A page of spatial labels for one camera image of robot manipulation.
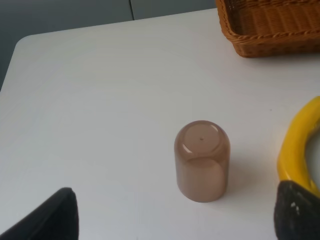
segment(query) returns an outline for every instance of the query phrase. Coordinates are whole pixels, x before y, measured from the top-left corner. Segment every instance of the brown translucent cup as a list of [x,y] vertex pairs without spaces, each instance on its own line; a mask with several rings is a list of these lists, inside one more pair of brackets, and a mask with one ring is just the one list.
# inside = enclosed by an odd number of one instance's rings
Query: brown translucent cup
[[200,203],[220,198],[227,189],[230,141],[210,121],[183,127],[174,142],[176,180],[187,198]]

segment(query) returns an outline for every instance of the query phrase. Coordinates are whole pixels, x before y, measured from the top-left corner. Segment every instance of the white table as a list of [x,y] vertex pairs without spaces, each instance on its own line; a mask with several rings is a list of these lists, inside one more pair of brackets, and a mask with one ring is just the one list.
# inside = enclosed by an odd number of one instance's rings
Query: white table
[[[72,187],[80,240],[276,239],[277,155],[319,66],[239,57],[216,9],[22,39],[0,93],[0,232]],[[195,120],[231,142],[212,203],[176,185],[174,140]]]

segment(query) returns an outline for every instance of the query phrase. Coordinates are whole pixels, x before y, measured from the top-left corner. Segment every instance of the yellow handle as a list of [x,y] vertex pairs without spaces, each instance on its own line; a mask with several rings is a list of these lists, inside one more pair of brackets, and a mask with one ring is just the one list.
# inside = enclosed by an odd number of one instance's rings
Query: yellow handle
[[278,157],[281,181],[291,180],[320,198],[320,191],[311,180],[305,159],[308,139],[320,127],[320,96],[312,99],[294,117],[284,138]]

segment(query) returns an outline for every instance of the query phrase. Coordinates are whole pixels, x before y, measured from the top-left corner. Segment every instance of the brown wicker basket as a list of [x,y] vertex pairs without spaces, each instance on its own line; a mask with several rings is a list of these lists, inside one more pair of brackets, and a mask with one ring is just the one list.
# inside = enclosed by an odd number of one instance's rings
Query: brown wicker basket
[[320,0],[216,0],[223,34],[242,57],[320,52]]

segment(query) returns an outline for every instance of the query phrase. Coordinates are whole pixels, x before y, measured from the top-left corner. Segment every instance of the gray wall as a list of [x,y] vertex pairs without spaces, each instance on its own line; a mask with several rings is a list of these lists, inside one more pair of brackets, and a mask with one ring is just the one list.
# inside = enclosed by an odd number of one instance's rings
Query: gray wall
[[130,20],[129,0],[0,0],[0,88],[23,37]]
[[213,9],[216,0],[131,0],[134,19]]

